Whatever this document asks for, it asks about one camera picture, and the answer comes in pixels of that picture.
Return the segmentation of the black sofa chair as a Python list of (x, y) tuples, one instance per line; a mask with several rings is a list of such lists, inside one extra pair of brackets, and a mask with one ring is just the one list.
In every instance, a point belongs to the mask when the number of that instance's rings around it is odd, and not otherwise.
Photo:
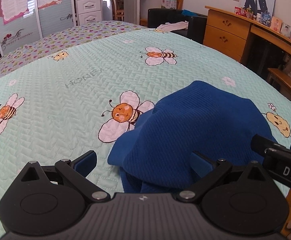
[(148, 10), (148, 28), (156, 29), (161, 24), (188, 21), (187, 30), (176, 30), (172, 33), (181, 35), (203, 44), (207, 16), (188, 10), (153, 8)]

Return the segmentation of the sliding glass wardrobe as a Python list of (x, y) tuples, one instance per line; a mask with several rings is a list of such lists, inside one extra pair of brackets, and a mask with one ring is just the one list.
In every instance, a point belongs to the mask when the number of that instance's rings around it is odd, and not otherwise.
[(0, 0), (0, 58), (75, 25), (74, 0)]

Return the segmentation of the white drawer cabinet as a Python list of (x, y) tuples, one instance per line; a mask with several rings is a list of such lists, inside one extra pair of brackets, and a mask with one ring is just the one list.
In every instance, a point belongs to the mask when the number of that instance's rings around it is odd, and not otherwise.
[(77, 0), (79, 25), (102, 21), (101, 0)]

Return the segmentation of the white door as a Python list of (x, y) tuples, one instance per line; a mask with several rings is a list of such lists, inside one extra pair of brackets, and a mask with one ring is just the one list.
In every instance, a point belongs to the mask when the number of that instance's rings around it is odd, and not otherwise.
[(124, 0), (124, 21), (139, 25), (140, 0)]

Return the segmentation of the green white box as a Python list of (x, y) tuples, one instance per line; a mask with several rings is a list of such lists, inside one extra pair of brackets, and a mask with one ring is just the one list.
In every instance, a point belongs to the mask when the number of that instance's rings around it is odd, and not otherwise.
[(162, 0), (161, 8), (163, 8), (163, 9), (177, 9), (177, 0)]

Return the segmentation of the wooden stool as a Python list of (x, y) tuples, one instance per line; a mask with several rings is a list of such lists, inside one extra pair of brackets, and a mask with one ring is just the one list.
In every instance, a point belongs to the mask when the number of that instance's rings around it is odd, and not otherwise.
[(271, 83), (275, 81), (280, 85), (280, 88), (288, 95), (288, 99), (291, 101), (291, 77), (286, 75), (283, 71), (277, 68), (268, 68), (269, 74), (267, 76), (267, 82)]

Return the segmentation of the blue knit sweater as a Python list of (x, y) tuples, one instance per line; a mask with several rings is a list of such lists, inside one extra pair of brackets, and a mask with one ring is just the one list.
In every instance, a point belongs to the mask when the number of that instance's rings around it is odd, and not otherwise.
[(251, 149), (256, 134), (273, 139), (251, 100), (194, 81), (143, 113), (116, 140), (108, 162), (119, 167), (126, 193), (178, 192), (199, 180), (190, 166), (194, 151), (237, 166), (262, 162)]

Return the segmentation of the mint bee-print quilt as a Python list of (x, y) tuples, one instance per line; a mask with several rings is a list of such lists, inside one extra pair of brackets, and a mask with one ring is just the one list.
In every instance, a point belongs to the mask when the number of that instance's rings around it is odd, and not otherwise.
[[(0, 77), (0, 107), (24, 98), (0, 134), (0, 199), (26, 163), (52, 165), (88, 150), (98, 156), (89, 180), (108, 193), (123, 190), (119, 171), (107, 163), (112, 144), (98, 138), (110, 107), (125, 91), (137, 102), (158, 102), (195, 80), (242, 98), (263, 112), (277, 112), (291, 128), (291, 101), (237, 61), (172, 33), (135, 30), (65, 49)], [(280, 131), (275, 139), (291, 144)], [(0, 222), (0, 237), (4, 229)]]

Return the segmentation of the wooden desk with drawers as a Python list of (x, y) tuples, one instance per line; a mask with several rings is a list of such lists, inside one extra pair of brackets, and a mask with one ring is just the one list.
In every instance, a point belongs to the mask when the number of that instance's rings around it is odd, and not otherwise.
[(291, 56), (291, 39), (254, 20), (223, 9), (208, 10), (203, 44), (240, 62), (264, 77), (284, 53)]

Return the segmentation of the white clothes on chair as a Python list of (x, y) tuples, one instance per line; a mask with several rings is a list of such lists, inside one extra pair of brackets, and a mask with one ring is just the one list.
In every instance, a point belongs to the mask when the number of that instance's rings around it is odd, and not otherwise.
[(188, 21), (181, 21), (177, 23), (165, 23), (158, 26), (155, 31), (167, 33), (176, 30), (187, 30), (188, 29)]

